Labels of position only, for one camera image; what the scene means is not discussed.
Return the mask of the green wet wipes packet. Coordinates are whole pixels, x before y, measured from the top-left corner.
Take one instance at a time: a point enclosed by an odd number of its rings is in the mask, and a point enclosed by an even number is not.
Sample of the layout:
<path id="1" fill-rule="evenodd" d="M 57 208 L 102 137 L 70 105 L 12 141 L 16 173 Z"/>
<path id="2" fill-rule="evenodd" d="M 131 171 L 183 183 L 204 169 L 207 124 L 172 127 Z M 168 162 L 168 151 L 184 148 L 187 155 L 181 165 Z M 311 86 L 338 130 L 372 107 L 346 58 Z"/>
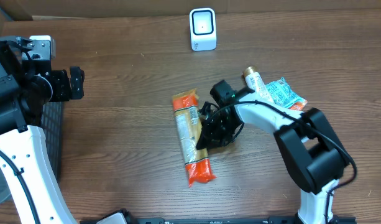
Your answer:
<path id="1" fill-rule="evenodd" d="M 287 109 L 289 109 L 289 107 L 297 100 L 304 99 L 291 89 L 290 85 L 283 77 L 266 84 L 266 87 L 271 94 L 274 103 Z"/>

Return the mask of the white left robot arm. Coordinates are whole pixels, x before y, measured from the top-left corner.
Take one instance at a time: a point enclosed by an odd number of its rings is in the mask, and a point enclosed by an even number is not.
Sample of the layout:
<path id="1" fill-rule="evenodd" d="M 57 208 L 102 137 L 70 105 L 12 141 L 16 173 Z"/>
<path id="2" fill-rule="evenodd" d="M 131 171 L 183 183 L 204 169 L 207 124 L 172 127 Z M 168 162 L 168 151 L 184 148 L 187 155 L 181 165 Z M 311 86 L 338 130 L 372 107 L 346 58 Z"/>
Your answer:
<path id="1" fill-rule="evenodd" d="M 80 67 L 40 71 L 27 57 L 22 65 L 14 49 L 29 47 L 0 41 L 0 169 L 22 223 L 75 223 L 54 176 L 41 127 L 48 102 L 79 100 L 85 73 Z"/>

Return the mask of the white tube with gold cap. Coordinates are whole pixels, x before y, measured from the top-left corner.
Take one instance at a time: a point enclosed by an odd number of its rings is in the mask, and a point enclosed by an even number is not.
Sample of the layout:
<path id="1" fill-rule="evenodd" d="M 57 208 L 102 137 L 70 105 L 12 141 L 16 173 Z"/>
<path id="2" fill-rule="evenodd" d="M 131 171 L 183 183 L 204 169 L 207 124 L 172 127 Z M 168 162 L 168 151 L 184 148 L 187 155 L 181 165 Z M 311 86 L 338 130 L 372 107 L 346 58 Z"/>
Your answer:
<path id="1" fill-rule="evenodd" d="M 263 82 L 260 73 L 257 71 L 255 66 L 250 66 L 243 70 L 242 77 L 244 78 L 246 85 L 250 89 L 253 89 L 260 98 L 273 103 L 273 98 L 267 90 L 267 87 L 265 86 L 265 83 Z"/>

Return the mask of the orange spaghetti packet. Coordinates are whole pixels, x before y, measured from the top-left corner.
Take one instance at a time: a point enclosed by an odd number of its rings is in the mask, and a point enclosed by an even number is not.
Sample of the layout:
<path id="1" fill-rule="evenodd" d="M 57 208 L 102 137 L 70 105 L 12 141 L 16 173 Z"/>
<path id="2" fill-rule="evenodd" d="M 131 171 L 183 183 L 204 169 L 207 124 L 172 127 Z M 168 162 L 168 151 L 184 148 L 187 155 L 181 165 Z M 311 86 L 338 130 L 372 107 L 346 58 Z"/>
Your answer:
<path id="1" fill-rule="evenodd" d="M 216 178 L 206 149 L 196 145 L 201 136 L 201 120 L 198 115 L 198 95 L 191 89 L 172 96 L 173 114 L 188 177 L 188 185 L 195 182 L 206 184 Z"/>

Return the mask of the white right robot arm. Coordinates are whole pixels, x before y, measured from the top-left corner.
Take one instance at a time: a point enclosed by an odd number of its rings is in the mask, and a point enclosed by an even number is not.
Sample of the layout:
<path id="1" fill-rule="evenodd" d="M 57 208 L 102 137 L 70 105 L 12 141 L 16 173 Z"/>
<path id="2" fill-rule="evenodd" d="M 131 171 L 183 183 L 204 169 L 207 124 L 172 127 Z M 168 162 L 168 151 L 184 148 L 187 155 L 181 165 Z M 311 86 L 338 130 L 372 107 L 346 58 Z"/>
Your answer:
<path id="1" fill-rule="evenodd" d="M 245 87 L 233 90 L 225 81 L 211 91 L 213 102 L 199 110 L 202 130 L 197 149 L 213 149 L 232 143 L 245 124 L 271 134 L 279 148 L 288 174 L 300 188 L 300 207 L 292 216 L 271 216 L 256 223 L 355 223 L 355 217 L 332 212 L 334 193 L 355 180 L 341 182 L 344 169 L 353 158 L 345 150 L 324 113 L 316 108 L 306 112 L 283 108 L 261 98 Z"/>

